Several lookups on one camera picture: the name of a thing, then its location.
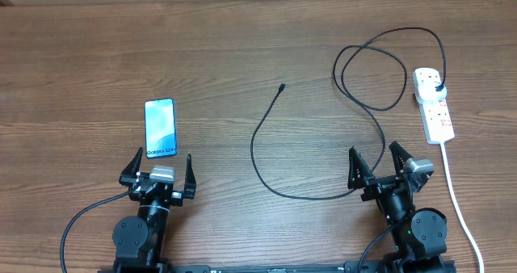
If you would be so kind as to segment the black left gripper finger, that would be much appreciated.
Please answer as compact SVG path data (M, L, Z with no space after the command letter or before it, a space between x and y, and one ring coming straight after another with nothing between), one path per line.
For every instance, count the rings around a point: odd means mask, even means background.
M130 163L120 173L119 183L122 186L133 186L138 182L137 172L140 169L142 155L143 148L140 147Z
M191 155L187 155L187 166L185 174L185 183L183 188L183 197L185 199L193 200L195 198L196 180L194 171L192 169Z

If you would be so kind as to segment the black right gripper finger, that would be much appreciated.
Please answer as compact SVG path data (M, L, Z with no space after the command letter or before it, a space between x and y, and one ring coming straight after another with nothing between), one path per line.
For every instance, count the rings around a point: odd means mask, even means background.
M357 149L352 146L349 149L349 173L347 187L349 189L360 189L369 185L375 178L370 167L362 158Z
M392 142L389 145L389 150L393 157L393 164L395 168L396 175L403 174L403 167L406 162L411 159L413 156L408 153L400 144L396 141Z

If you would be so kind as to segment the blue Galaxy smartphone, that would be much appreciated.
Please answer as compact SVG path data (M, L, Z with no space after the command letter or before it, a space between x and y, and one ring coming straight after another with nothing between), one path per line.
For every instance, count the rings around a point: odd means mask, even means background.
M145 147L147 158L177 154L173 99L155 99L145 103Z

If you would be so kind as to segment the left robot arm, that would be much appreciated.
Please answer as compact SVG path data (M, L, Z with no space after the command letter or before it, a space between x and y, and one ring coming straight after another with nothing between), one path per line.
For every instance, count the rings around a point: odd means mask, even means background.
M116 247L114 272L173 272L168 258L162 256L166 229L172 207L195 198L196 180L191 156L187 156L183 189L174 189L174 168L155 166L149 173L140 171L143 149L120 173L119 183L128 188L130 200L139 203L135 216L120 220L113 229Z

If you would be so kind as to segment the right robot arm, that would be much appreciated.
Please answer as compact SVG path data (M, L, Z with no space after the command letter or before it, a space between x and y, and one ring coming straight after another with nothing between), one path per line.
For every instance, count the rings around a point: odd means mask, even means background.
M454 262L445 262L447 217L437 209L414 206L414 195L434 173L426 157L414 157L396 141L389 146L395 174L377 178L356 148L349 149L348 187L361 190L363 202L375 201L387 223L357 261L344 263L346 272L454 272ZM387 235L395 251L381 260L367 261L372 247Z

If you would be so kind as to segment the white charger plug adapter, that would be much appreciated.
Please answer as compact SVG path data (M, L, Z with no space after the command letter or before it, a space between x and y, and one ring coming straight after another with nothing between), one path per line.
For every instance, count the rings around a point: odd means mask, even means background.
M420 104L428 104L445 99L448 94L447 88L443 86L441 90L438 90L438 87L441 87L441 85L436 85L434 82L418 82L415 87L417 102Z

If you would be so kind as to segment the white power strip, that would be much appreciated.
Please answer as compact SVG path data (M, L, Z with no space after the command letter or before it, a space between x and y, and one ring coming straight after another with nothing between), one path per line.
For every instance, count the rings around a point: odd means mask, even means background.
M436 85L442 83L439 72L432 68L418 68L413 72L412 78L414 93L418 82L434 82ZM418 107L428 144L440 145L455 137L446 98L428 104L418 103Z

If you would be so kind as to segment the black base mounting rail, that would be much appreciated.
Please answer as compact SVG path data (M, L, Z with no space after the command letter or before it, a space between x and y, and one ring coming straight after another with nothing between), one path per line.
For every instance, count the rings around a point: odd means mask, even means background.
M338 265L304 265L304 266L245 266L245 267L209 267L206 265L195 266L165 266L165 267L122 267L119 269L102 269L98 272L173 272L173 273L356 273L359 261L348 261ZM362 273L396 272L381 269L380 261L364 261L360 269ZM417 269L410 266L408 271L399 272L456 272L453 261L444 262L444 269Z

